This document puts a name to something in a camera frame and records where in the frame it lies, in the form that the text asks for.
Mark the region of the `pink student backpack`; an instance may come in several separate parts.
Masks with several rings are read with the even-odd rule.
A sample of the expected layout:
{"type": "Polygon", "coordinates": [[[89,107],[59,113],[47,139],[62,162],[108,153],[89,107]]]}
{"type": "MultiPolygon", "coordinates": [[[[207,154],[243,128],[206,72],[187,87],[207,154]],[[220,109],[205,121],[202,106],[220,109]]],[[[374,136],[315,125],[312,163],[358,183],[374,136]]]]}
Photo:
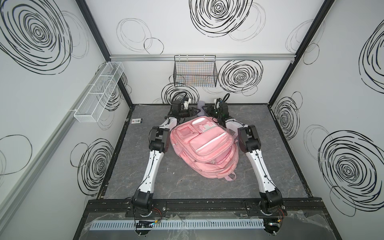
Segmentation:
{"type": "Polygon", "coordinates": [[[201,176],[236,180],[237,141],[212,118],[201,116],[176,126],[170,140],[175,153],[201,176]]]}

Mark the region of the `clear lead refill box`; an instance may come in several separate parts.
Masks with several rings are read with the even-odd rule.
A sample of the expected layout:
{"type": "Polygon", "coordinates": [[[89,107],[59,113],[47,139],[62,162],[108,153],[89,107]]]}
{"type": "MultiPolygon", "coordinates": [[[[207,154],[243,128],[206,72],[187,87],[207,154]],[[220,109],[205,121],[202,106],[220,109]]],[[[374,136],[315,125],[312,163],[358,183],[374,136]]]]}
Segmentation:
{"type": "Polygon", "coordinates": [[[143,119],[132,119],[131,120],[132,125],[142,124],[142,123],[143,123],[143,119]]]}

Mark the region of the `purple fabric glasses case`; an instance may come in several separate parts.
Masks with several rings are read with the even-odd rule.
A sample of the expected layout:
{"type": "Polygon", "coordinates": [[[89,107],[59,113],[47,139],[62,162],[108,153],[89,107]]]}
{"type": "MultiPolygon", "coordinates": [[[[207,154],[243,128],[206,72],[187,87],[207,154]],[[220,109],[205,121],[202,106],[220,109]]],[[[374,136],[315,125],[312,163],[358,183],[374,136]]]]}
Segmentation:
{"type": "Polygon", "coordinates": [[[207,108],[206,103],[204,101],[198,101],[197,108],[201,111],[205,111],[205,109],[207,108]]]}

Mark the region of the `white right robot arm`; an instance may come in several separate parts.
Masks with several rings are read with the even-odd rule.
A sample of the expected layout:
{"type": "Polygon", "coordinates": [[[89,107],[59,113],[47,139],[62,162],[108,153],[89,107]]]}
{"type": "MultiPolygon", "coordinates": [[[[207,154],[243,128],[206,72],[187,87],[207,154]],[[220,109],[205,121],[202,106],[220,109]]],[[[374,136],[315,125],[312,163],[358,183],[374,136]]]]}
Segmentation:
{"type": "Polygon", "coordinates": [[[229,114],[228,104],[218,101],[202,107],[207,116],[219,125],[237,133],[240,150],[248,157],[257,177],[261,196],[260,209],[265,215],[272,215],[283,204],[280,190],[273,182],[261,151],[261,140],[254,125],[243,124],[229,114]]]}

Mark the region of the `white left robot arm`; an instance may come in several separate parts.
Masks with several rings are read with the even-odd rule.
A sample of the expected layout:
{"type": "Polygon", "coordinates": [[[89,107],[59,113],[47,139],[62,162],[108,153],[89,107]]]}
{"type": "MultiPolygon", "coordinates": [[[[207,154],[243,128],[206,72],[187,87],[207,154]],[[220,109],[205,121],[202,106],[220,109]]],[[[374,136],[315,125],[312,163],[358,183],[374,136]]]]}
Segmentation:
{"type": "Polygon", "coordinates": [[[191,99],[173,100],[165,121],[151,128],[149,133],[149,161],[144,177],[137,187],[132,205],[142,216],[149,216],[153,208],[155,180],[160,163],[171,143],[172,129],[180,124],[181,119],[196,116],[201,110],[190,106],[191,99]]]}

